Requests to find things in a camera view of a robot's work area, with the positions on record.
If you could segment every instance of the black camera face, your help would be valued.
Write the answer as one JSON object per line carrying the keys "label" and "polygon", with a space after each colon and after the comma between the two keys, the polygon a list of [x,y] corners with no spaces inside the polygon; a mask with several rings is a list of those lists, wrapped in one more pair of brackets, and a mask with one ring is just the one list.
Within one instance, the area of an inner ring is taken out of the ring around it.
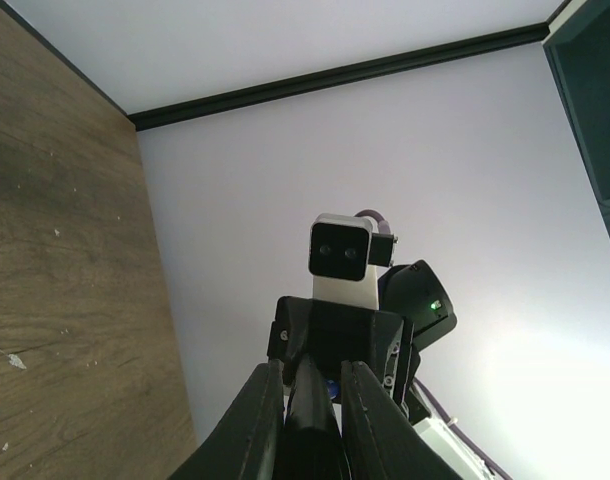
{"label": "black camera face", "polygon": [[333,223],[312,227],[309,271],[317,277],[358,282],[365,277],[370,232],[364,228]]}

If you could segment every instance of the wood grain surface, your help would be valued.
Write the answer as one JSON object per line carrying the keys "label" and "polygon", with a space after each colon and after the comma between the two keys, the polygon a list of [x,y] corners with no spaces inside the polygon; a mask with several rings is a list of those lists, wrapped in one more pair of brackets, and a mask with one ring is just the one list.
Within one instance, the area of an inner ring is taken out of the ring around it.
{"label": "wood grain surface", "polygon": [[0,479],[195,449],[134,127],[1,10],[0,350]]}

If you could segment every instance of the white speck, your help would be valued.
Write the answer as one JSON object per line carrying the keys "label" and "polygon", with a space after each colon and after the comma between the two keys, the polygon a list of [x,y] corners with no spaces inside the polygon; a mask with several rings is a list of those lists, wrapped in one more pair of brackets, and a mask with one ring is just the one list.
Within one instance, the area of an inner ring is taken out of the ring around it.
{"label": "white speck", "polygon": [[27,367],[25,366],[23,361],[18,357],[18,355],[14,355],[13,353],[11,353],[7,357],[9,358],[10,365],[12,365],[16,368],[20,368],[21,370],[27,370]]}

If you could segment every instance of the paint chip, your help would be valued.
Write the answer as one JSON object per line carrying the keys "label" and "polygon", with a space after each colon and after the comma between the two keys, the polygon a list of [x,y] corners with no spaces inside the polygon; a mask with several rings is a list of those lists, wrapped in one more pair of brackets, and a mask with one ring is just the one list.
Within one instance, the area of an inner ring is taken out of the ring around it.
{"label": "paint chip", "polygon": [[14,355],[13,353],[10,353],[7,357],[9,358],[10,365],[12,365],[16,368],[20,368],[21,370],[27,370],[27,367],[25,366],[23,361],[18,357],[18,355]]}

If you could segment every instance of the white panel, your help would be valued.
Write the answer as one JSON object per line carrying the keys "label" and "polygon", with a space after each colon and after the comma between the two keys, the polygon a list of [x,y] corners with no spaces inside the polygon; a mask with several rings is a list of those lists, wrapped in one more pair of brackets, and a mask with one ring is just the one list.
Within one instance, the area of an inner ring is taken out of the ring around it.
{"label": "white panel", "polygon": [[276,300],[308,296],[321,212],[383,212],[456,330],[420,378],[517,479],[610,472],[610,242],[538,45],[144,132],[158,240],[204,439]]}
{"label": "white panel", "polygon": [[9,0],[127,112],[544,22],[560,0]]}

